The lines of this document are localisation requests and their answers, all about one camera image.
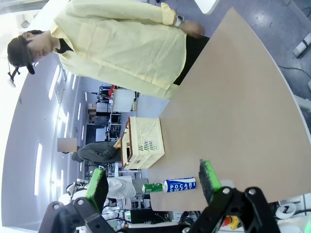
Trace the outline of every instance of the yellow jacket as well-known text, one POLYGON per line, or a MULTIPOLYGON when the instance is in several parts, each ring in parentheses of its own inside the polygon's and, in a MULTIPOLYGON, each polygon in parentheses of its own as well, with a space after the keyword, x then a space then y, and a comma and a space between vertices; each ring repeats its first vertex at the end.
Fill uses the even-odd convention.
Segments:
POLYGON ((74 50, 65 69, 145 95, 170 99, 186 60, 175 11, 133 0, 72 0, 54 19, 53 37, 74 50))

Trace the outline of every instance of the can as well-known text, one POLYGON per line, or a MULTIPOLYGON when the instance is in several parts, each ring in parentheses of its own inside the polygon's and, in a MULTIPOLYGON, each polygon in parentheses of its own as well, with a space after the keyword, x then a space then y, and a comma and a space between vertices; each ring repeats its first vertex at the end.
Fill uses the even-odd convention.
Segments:
POLYGON ((174 180, 165 180, 163 182, 163 192, 177 192, 196 188, 196 181, 194 177, 187 177, 174 180))
POLYGON ((143 193, 162 192, 163 186, 161 183, 146 183, 142 185, 143 193))

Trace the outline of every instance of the beige table top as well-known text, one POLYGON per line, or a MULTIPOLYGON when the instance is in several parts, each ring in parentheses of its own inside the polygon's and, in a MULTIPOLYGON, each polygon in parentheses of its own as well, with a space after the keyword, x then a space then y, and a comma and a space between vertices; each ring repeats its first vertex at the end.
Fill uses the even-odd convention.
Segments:
MULTIPOLYGON (((263 44, 231 9, 160 116, 165 155, 150 183, 194 176, 210 160, 220 180, 258 186, 269 202, 311 191, 305 121, 263 44)), ((203 210, 200 184, 152 193, 154 210, 203 210)))

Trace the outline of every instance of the beige crate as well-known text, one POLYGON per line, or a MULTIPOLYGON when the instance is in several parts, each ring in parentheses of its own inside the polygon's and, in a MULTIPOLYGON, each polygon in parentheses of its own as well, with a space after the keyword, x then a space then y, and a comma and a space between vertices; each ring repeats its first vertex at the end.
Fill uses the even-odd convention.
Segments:
POLYGON ((121 153, 123 169, 150 168, 164 155, 160 119, 129 117, 121 153))

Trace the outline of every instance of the green can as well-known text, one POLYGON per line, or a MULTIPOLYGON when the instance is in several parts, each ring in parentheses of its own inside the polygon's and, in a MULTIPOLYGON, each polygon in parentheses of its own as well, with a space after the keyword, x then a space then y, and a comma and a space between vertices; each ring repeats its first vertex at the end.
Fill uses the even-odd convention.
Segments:
POLYGON ((162 192, 163 185, 161 183, 146 183, 142 185, 143 193, 162 192))

